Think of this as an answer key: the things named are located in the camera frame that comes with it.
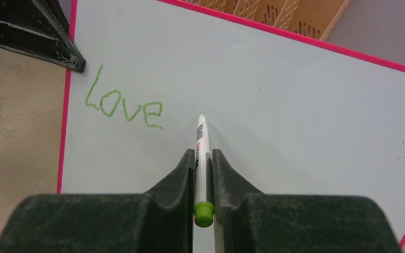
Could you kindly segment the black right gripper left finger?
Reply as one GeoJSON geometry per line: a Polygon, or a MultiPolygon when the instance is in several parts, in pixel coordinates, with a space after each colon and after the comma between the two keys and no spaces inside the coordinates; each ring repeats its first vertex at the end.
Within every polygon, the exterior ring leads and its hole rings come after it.
{"type": "Polygon", "coordinates": [[[195,152],[141,194],[36,194],[21,201],[0,252],[192,252],[195,152]]]}

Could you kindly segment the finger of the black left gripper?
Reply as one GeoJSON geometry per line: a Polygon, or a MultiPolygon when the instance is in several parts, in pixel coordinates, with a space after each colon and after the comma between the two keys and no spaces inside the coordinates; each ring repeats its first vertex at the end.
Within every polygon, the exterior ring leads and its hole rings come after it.
{"type": "Polygon", "coordinates": [[[0,48],[82,73],[86,60],[69,31],[59,1],[0,0],[0,48]]]}

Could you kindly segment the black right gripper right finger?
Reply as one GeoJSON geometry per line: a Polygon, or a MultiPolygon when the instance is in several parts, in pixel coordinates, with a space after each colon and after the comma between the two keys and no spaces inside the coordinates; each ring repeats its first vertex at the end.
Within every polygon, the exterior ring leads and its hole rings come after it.
{"type": "Polygon", "coordinates": [[[400,252],[370,198],[265,194],[212,154],[216,252],[400,252]]]}

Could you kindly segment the green whiteboard marker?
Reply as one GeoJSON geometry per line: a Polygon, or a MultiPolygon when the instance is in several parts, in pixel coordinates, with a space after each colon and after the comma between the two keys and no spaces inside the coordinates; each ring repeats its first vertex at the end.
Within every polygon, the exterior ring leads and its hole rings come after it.
{"type": "Polygon", "coordinates": [[[212,161],[208,124],[204,114],[198,117],[195,184],[194,184],[194,221],[201,228],[213,224],[215,213],[212,161]]]}

